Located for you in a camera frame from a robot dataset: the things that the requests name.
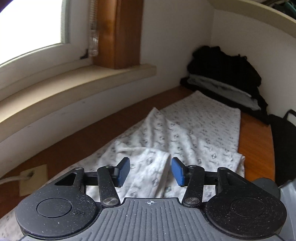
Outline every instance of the brown wooden desk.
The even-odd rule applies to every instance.
[[[3,178],[17,176],[21,171],[47,164],[48,178],[86,158],[116,138],[126,129],[144,119],[153,107],[162,109],[190,95],[192,91],[176,87],[114,113],[43,150]],[[270,126],[242,113],[239,153],[246,157],[245,177],[274,180],[274,151]],[[0,185],[0,218],[24,198],[19,197],[18,182]]]

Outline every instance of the window sill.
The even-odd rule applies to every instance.
[[[0,101],[0,142],[71,103],[154,75],[150,64],[118,70],[92,65],[43,80]]]
[[[208,0],[218,10],[237,13],[267,23],[296,38],[296,20],[271,7],[250,0]]]

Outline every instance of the wall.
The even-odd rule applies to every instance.
[[[211,45],[248,57],[262,77],[259,90],[270,113],[296,110],[296,39],[252,18],[215,10]]]
[[[210,44],[214,10],[206,0],[145,0],[141,63],[157,76],[96,94],[56,111],[0,143],[0,176],[68,135],[179,84],[193,50]]]

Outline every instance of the gray gripper base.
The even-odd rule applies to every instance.
[[[22,241],[36,239],[25,236]],[[182,206],[176,198],[126,198],[115,208],[106,208],[94,224],[63,241],[234,241],[207,223],[201,211]],[[272,236],[268,241],[280,241]]]

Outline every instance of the pile of clothes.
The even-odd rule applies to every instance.
[[[296,0],[266,0],[262,4],[296,19]]]
[[[203,46],[192,54],[189,76],[180,84],[269,124],[268,104],[260,95],[261,77],[246,56],[229,56],[220,47]]]

